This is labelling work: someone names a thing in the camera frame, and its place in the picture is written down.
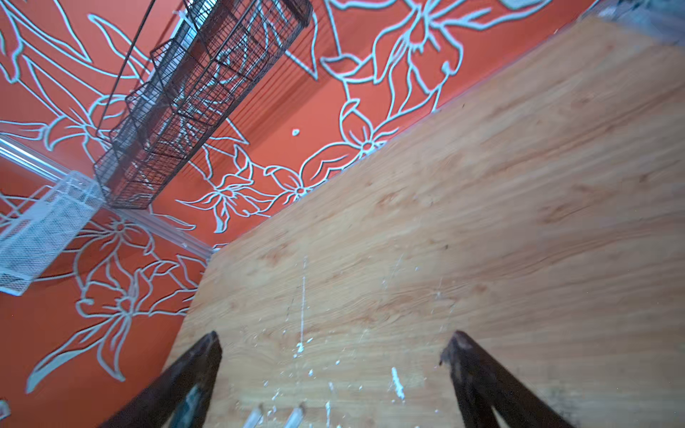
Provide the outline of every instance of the hanging wire shelf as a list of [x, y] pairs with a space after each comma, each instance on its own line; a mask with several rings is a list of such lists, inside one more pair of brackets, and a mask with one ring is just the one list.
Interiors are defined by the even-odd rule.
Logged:
[[[153, 4], [124, 58], [103, 118]], [[183, 23], [150, 53], [154, 72], [126, 97], [127, 114], [108, 135], [111, 148], [95, 162], [95, 177], [111, 207], [147, 208], [312, 16], [309, 0], [184, 0], [184, 5]]]

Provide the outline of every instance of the paint stain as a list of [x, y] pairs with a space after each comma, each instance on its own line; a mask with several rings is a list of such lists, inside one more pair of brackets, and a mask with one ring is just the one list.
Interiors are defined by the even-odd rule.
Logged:
[[399, 381], [399, 376], [397, 375], [397, 369], [393, 367], [393, 383], [395, 384], [395, 394], [404, 401], [404, 387], [402, 386], [402, 383]]

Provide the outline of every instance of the white wire basket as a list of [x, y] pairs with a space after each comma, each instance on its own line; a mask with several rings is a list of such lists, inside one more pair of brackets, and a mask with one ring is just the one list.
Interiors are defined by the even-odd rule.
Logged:
[[103, 205], [97, 181], [72, 171], [0, 234], [0, 291], [21, 296]]

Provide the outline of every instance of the orange wall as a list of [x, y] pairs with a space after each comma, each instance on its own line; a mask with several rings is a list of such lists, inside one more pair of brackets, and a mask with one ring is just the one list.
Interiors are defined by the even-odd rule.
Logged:
[[[173, 30], [178, 3], [160, 0], [154, 7], [126, 77], [147, 77], [146, 55]], [[591, 3], [314, 0], [309, 28], [152, 210], [220, 247], [541, 43]], [[108, 146], [95, 127], [111, 74], [147, 2], [7, 4], [13, 6], [0, 14], [6, 53], [0, 90], [21, 102], [0, 105], [0, 131], [92, 174], [92, 160]], [[61, 14], [66, 19], [55, 19]], [[125, 79], [116, 99], [135, 84]], [[122, 109], [119, 101], [110, 112]], [[108, 118], [103, 129], [119, 119]]]
[[[47, 185], [0, 158], [4, 216]], [[159, 375], [204, 266], [101, 210], [24, 295], [0, 293], [0, 424], [93, 427], [117, 411]]]

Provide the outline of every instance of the metal rod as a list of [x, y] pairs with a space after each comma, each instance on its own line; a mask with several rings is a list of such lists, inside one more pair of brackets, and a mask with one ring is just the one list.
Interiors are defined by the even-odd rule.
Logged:
[[292, 410], [283, 428], [298, 428], [304, 419], [304, 403]]
[[129, 46], [129, 50], [126, 53], [126, 56], [124, 57], [124, 63], [121, 64], [121, 69], [119, 70], [119, 74], [116, 76], [116, 80], [114, 81], [114, 87], [112, 87], [112, 91], [110, 92], [110, 97], [107, 98], [107, 104], [105, 104], [105, 110], [102, 112], [102, 116], [100, 116], [100, 121], [97, 123], [97, 131], [95, 131], [95, 135], [97, 135], [97, 133], [100, 132], [100, 126], [102, 126], [102, 120], [105, 118], [105, 115], [107, 114], [107, 109], [110, 107], [110, 103], [112, 102], [112, 97], [114, 96], [114, 91], [116, 90], [117, 85], [119, 85], [119, 80], [121, 79], [121, 75], [124, 73], [124, 70], [126, 69], [126, 64], [128, 63], [128, 59], [131, 57], [131, 53], [133, 52], [133, 49], [136, 46], [136, 42], [138, 41], [138, 37], [140, 36], [140, 32], [142, 31], [142, 26], [145, 24], [145, 21], [147, 21], [147, 17], [150, 15], [150, 11], [152, 11], [152, 6], [155, 5], [155, 1], [157, 1], [157, 0], [150, 1], [150, 4], [147, 6], [147, 10], [145, 11], [145, 15], [142, 17], [142, 21], [140, 22], [140, 25], [138, 26], [138, 31], [136, 31], [136, 35], [133, 37], [133, 40], [131, 40], [131, 45]]
[[262, 420], [262, 418], [264, 417], [263, 415], [264, 410], [262, 409], [262, 405], [260, 404], [258, 407], [252, 409], [252, 412], [247, 417], [245, 425], [243, 425], [242, 428], [255, 428], [257, 424], [260, 422], [260, 420]]

